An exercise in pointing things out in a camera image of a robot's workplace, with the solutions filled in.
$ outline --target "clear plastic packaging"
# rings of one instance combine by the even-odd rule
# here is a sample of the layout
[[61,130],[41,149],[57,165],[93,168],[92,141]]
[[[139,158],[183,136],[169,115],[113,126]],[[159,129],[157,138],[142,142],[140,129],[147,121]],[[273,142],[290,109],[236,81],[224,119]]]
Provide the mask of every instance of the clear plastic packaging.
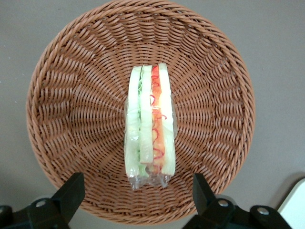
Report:
[[133,68],[124,112],[125,168],[132,188],[166,187],[175,173],[177,135],[166,64]]

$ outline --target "gray background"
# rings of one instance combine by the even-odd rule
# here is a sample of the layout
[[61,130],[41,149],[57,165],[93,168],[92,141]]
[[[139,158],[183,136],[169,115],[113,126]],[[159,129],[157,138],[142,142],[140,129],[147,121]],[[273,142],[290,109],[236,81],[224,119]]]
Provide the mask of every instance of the gray background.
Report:
[[[56,191],[28,140],[25,102],[31,74],[44,48],[67,23],[105,2],[0,0],[0,205],[18,210]],[[246,210],[254,204],[277,207],[291,185],[305,177],[305,1],[176,2],[209,19],[229,37],[253,82],[252,147],[224,194]],[[180,228],[187,219],[158,228]],[[135,228],[83,210],[70,225]]]

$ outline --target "metal screw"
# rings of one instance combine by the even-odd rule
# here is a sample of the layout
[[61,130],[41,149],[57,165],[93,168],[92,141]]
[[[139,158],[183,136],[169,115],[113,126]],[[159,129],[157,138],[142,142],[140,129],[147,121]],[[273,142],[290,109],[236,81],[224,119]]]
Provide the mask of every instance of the metal screw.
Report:
[[41,207],[41,206],[43,206],[43,205],[45,205],[46,204],[46,201],[45,200],[41,200],[41,201],[39,201],[39,202],[37,202],[36,203],[36,207]]
[[265,216],[269,215],[269,211],[265,208],[260,207],[260,208],[257,209],[257,211],[259,213],[261,213],[262,215],[265,215]]
[[229,203],[227,201],[225,201],[224,199],[221,199],[218,201],[218,204],[221,206],[221,207],[227,207],[229,206]]

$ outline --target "woven basket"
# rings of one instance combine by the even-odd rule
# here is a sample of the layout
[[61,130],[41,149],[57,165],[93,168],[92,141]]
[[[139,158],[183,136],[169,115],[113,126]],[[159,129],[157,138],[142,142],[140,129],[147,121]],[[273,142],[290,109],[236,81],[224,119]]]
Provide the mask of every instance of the woven basket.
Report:
[[[124,102],[135,65],[167,63],[177,113],[176,174],[167,188],[132,191],[124,168]],[[194,213],[194,173],[221,193],[254,131],[254,94],[234,45],[208,20],[171,2],[121,0],[69,23],[47,46],[30,83],[30,141],[60,187],[85,175],[82,208],[124,224]]]

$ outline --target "brown wicker basket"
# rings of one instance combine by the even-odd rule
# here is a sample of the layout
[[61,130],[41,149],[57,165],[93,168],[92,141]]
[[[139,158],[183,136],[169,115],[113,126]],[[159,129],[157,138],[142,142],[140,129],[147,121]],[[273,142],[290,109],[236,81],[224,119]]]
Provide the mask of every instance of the brown wicker basket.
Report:
[[[132,191],[124,169],[124,102],[135,65],[168,65],[177,113],[176,174],[167,188]],[[197,13],[161,0],[120,0],[69,23],[30,83],[30,141],[60,187],[85,175],[82,208],[111,221],[153,225],[195,212],[194,173],[221,193],[254,131],[254,94],[234,45]]]

